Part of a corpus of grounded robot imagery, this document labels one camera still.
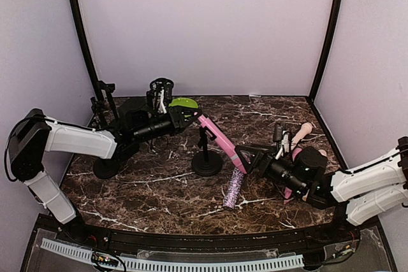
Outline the pink microphone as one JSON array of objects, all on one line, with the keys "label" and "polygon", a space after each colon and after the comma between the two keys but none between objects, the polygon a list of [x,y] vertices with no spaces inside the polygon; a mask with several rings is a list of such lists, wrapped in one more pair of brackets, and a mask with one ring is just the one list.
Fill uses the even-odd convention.
[{"label": "pink microphone", "polygon": [[220,128],[212,121],[210,117],[201,115],[198,117],[200,126],[204,128],[204,133],[207,137],[218,144],[218,146],[224,151],[224,153],[230,158],[234,166],[243,174],[246,174],[246,170],[242,161],[235,152],[235,145],[230,139],[220,130]]},{"label": "pink microphone", "polygon": [[[292,161],[296,159],[296,156],[302,151],[301,148],[295,148],[291,154]],[[288,204],[292,200],[292,190],[288,187],[284,190],[284,204]]]}]

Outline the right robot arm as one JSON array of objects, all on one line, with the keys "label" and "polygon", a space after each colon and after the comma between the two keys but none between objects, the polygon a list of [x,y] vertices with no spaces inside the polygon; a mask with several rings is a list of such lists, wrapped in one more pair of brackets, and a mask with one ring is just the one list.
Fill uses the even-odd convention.
[{"label": "right robot arm", "polygon": [[407,200],[407,137],[385,155],[355,168],[326,173],[327,157],[306,147],[289,162],[264,146],[237,146],[245,172],[256,171],[291,190],[293,196],[320,210],[345,204],[344,218],[325,229],[326,238],[338,243],[350,224],[364,221]]}]

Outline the black round-base mic stand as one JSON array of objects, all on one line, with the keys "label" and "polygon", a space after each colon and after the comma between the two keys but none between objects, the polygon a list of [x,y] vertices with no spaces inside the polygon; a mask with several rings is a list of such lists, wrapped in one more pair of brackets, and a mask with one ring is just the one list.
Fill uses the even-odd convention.
[{"label": "black round-base mic stand", "polygon": [[114,83],[105,83],[104,81],[97,82],[98,89],[102,90],[106,94],[106,98],[108,100],[109,107],[114,115],[115,120],[119,119],[115,102],[113,100],[112,94],[115,91],[115,84]]}]

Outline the pink microphone front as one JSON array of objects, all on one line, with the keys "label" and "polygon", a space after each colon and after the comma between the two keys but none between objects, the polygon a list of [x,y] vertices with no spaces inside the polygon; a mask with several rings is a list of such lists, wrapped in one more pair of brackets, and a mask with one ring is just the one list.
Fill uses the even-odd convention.
[{"label": "pink microphone front", "polygon": [[204,128],[204,133],[207,137],[218,144],[218,146],[224,151],[224,153],[230,158],[234,166],[243,174],[246,174],[246,170],[242,161],[235,152],[235,145],[230,139],[220,130],[220,128],[212,121],[210,117],[201,115],[198,117],[200,126]]}]

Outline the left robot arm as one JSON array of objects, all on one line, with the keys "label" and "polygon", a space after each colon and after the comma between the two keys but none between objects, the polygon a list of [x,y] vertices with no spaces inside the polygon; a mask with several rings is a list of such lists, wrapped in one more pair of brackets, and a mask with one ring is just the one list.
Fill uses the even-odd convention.
[{"label": "left robot arm", "polygon": [[122,162],[134,156],[140,144],[182,133],[202,114],[198,107],[169,106],[164,113],[95,129],[61,122],[32,109],[11,130],[4,150],[4,170],[11,182],[20,181],[41,201],[76,244],[90,238],[79,212],[54,182],[42,163],[45,152],[67,152],[97,157],[95,175],[115,176]]}]

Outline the purple glitter microphone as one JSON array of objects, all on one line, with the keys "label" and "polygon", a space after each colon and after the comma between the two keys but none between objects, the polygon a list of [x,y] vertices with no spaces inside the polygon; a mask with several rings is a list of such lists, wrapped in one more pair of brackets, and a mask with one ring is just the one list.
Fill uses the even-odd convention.
[{"label": "purple glitter microphone", "polygon": [[233,209],[235,207],[244,177],[244,173],[237,168],[234,169],[231,180],[229,181],[227,193],[224,197],[224,208]]}]

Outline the black tripod mic stand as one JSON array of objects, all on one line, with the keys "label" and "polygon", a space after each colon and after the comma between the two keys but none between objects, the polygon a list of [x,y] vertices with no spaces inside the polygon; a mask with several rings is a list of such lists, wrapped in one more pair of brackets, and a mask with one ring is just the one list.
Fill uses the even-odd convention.
[{"label": "black tripod mic stand", "polygon": [[173,100],[172,90],[174,82],[167,78],[157,78],[150,83],[150,90],[147,91],[147,105],[156,108],[156,104],[163,98],[163,104],[167,107]]}]

